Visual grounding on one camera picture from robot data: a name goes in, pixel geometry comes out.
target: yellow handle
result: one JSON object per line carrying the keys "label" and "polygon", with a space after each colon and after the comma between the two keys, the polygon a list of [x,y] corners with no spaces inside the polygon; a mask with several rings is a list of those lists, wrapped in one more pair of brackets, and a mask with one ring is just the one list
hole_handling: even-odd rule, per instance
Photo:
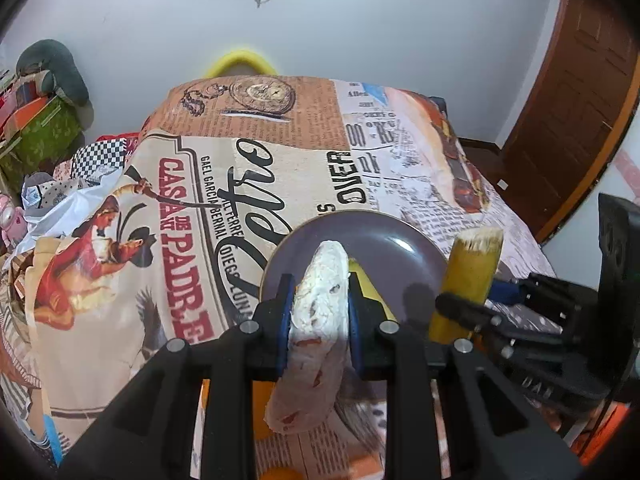
{"label": "yellow handle", "polygon": [[349,258],[349,272],[355,272],[358,275],[358,281],[360,282],[362,295],[365,298],[379,301],[382,305],[382,308],[385,310],[386,318],[397,321],[396,316],[394,316],[394,314],[391,312],[391,309],[385,303],[385,300],[382,299],[382,296],[380,296],[376,288],[373,286],[373,283],[371,283],[371,280],[367,276],[367,273],[354,258]]}
{"label": "yellow handle", "polygon": [[250,50],[234,50],[217,60],[205,74],[206,78],[220,77],[234,65],[245,64],[258,74],[276,75],[276,71],[267,60]]}

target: gray plate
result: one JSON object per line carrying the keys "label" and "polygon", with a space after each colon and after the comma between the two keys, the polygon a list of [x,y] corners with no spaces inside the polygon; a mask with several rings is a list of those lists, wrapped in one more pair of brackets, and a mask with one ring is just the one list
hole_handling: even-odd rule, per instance
{"label": "gray plate", "polygon": [[336,240],[355,258],[400,321],[424,330],[447,263],[420,231],[382,213],[347,210],[327,213],[290,233],[264,271],[260,298],[276,295],[283,274],[299,283],[320,242]]}

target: newspaper print fabric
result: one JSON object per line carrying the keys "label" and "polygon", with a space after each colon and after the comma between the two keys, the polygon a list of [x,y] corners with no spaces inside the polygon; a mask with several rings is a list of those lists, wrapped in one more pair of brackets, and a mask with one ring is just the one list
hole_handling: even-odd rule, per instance
{"label": "newspaper print fabric", "polygon": [[[501,227],[504,244],[500,271],[504,279],[524,278],[530,272],[554,275],[527,226],[484,177],[479,177],[483,202],[479,212],[467,211],[456,199],[454,171],[445,150],[437,149],[447,142],[443,141],[446,135],[433,121],[439,113],[427,99],[376,85],[334,83],[351,151],[374,209],[413,225],[447,257],[458,232],[481,225]],[[443,119],[440,117],[445,129],[450,128]],[[458,156],[466,162],[452,131],[449,136]],[[469,180],[474,178],[465,174]],[[507,307],[491,301],[487,305],[522,328],[558,330],[524,306]]]}
{"label": "newspaper print fabric", "polygon": [[0,280],[0,372],[9,380],[28,388],[39,388],[36,356],[31,345],[16,330],[8,293],[8,275]]}
{"label": "newspaper print fabric", "polygon": [[[170,92],[141,139],[98,210],[52,240],[46,258],[36,248],[44,267],[27,321],[64,436],[52,446],[63,450],[164,341],[196,344],[250,317],[279,241],[323,212],[391,214],[445,255],[460,229],[500,225],[504,274],[552,274],[449,123],[411,92],[304,77],[199,80]],[[352,451],[325,423],[259,441],[257,466],[293,464],[313,479],[382,476],[377,457]]]}

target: flour tortilla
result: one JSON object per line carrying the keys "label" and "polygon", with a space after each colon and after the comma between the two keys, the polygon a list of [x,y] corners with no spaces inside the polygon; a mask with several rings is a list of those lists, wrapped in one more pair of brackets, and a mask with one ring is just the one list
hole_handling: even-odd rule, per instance
{"label": "flour tortilla", "polygon": [[291,309],[287,368],[267,403],[276,433],[308,431],[333,409],[348,349],[349,259],[339,242],[318,247]]}

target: green box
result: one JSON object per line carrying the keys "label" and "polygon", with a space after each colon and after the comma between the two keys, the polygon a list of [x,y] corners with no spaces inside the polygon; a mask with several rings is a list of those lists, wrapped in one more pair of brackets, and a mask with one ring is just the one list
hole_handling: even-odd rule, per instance
{"label": "green box", "polygon": [[65,155],[82,128],[75,110],[54,97],[27,125],[0,148],[0,168],[14,193],[20,196],[22,182],[50,159]]}

